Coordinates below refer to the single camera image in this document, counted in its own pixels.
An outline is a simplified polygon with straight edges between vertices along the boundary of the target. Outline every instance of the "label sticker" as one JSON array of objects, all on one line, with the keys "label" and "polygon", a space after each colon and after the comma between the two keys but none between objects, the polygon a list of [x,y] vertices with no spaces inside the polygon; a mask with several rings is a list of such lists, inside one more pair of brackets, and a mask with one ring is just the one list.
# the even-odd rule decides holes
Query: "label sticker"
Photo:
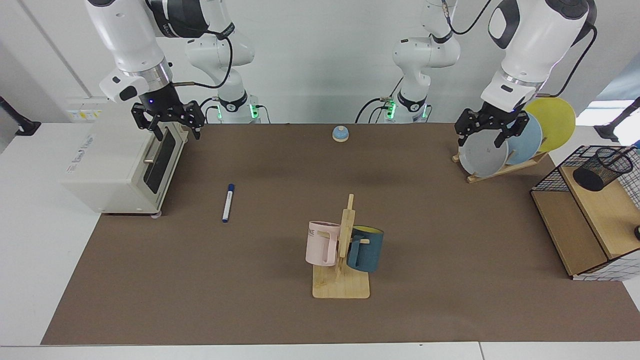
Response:
[{"label": "label sticker", "polygon": [[72,174],[76,171],[78,165],[80,164],[80,162],[82,162],[82,159],[84,159],[84,155],[86,154],[87,150],[89,149],[89,147],[91,147],[91,144],[93,144],[94,139],[95,134],[89,134],[86,136],[86,138],[82,142],[82,145],[80,145],[80,148],[76,152],[75,158],[71,160],[71,164],[67,168],[67,174]]}]

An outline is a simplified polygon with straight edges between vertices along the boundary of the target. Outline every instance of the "yellow plate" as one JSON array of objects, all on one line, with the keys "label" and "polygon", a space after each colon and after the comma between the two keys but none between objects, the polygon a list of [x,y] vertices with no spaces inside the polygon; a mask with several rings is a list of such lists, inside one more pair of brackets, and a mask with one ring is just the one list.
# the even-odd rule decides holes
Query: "yellow plate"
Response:
[{"label": "yellow plate", "polygon": [[546,140],[541,152],[553,151],[566,144],[575,131],[575,111],[568,102],[558,97],[543,97],[524,108],[535,116]]}]

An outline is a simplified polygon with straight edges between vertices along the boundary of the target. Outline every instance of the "black stand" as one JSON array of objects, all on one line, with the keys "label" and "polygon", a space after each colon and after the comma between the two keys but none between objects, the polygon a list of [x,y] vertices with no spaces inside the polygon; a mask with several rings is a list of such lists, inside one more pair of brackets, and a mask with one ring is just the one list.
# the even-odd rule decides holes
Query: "black stand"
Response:
[{"label": "black stand", "polygon": [[603,139],[609,139],[613,142],[618,142],[618,137],[616,135],[614,135],[613,131],[616,129],[616,127],[618,125],[620,125],[626,118],[628,118],[629,116],[631,116],[631,114],[638,110],[638,108],[640,108],[640,97],[638,97],[633,104],[629,105],[628,108],[624,109],[622,111],[622,114],[620,114],[618,117],[616,117],[615,120],[613,120],[612,122],[608,123],[607,125],[599,125],[599,126],[594,126],[594,128],[596,129],[596,132],[598,133],[598,135],[600,135],[601,138]]},{"label": "black stand", "polygon": [[31,136],[35,134],[36,130],[42,125],[41,122],[31,121],[26,117],[20,115],[19,112],[15,111],[13,106],[9,105],[8,102],[5,101],[4,97],[0,96],[0,108],[11,116],[11,118],[18,123],[20,129],[15,132],[17,136]]}]

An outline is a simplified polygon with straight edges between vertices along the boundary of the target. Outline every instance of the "light blue plate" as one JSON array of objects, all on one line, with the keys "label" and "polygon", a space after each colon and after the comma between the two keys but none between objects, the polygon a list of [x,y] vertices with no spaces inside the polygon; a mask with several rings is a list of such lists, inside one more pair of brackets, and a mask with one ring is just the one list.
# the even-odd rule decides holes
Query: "light blue plate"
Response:
[{"label": "light blue plate", "polygon": [[509,151],[515,151],[507,160],[507,165],[518,165],[533,158],[542,145],[542,127],[538,119],[529,114],[529,123],[520,136],[508,138]]}]

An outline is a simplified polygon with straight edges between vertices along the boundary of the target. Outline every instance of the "mug handle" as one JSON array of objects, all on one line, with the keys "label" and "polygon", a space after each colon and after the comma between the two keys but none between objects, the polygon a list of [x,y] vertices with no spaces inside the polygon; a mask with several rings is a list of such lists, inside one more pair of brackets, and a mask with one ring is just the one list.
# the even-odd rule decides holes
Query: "mug handle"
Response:
[{"label": "mug handle", "polygon": [[353,241],[351,242],[351,251],[349,251],[349,257],[347,258],[347,265],[350,268],[356,268],[358,266],[358,254],[360,253],[360,240],[364,239],[362,235],[353,235]]},{"label": "mug handle", "polygon": [[336,261],[336,248],[338,247],[338,239],[334,237],[333,234],[329,234],[329,241],[327,242],[327,246],[324,249],[324,264],[335,264]]}]

